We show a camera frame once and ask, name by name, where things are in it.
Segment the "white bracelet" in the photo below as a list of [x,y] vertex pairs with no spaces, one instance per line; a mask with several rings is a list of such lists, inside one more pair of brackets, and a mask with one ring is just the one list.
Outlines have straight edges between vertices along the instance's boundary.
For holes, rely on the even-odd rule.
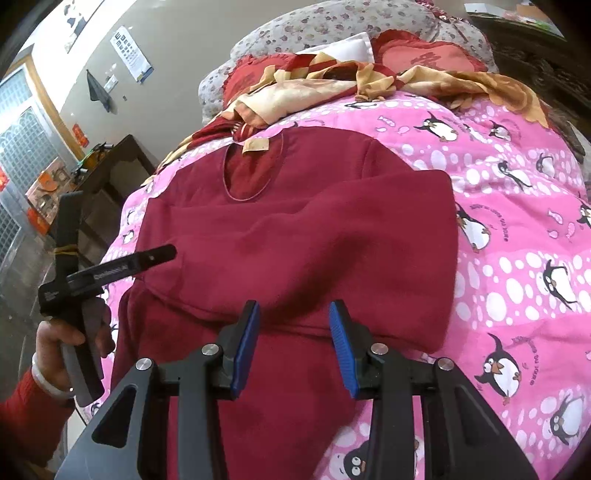
[[33,354],[31,373],[33,374],[33,378],[35,379],[37,385],[39,385],[50,397],[53,397],[56,400],[69,400],[70,398],[74,398],[75,393],[72,388],[69,391],[64,392],[63,390],[54,387],[46,380],[37,366],[37,352]]

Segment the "rubber band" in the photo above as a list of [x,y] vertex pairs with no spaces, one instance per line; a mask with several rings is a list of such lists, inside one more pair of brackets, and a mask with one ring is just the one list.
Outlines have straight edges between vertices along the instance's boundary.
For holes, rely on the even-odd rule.
[[53,251],[54,255],[75,255],[78,256],[78,245],[70,244],[63,247],[57,247]]

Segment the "white pillow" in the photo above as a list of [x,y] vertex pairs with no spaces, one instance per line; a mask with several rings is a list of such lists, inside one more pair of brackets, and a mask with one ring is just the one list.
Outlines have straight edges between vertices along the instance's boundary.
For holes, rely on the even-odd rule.
[[319,53],[321,51],[338,61],[356,60],[374,63],[374,51],[371,48],[367,32],[361,32],[328,45],[310,47],[297,53]]

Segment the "metal screw head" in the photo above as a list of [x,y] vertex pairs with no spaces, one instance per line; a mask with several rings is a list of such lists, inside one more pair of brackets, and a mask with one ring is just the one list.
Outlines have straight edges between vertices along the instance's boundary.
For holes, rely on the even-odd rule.
[[218,347],[215,343],[208,343],[207,345],[203,345],[201,348],[201,353],[203,355],[215,355],[220,351],[220,347]]
[[439,368],[441,368],[441,370],[445,370],[446,372],[449,372],[450,370],[453,369],[453,367],[456,366],[456,364],[453,362],[453,360],[451,358],[440,358],[439,360],[437,360],[437,366]]
[[388,345],[384,345],[383,343],[375,343],[371,346],[371,351],[376,355],[384,355],[388,353]]
[[152,360],[150,360],[149,358],[140,358],[136,363],[135,363],[135,367],[138,370],[147,370],[148,368],[150,368],[152,366]]

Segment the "red sleeve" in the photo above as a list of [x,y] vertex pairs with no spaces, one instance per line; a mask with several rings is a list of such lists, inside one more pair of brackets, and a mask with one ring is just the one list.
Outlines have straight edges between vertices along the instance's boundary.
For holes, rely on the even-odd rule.
[[50,397],[29,370],[12,396],[0,404],[0,442],[31,463],[45,466],[72,412],[73,400],[63,404]]

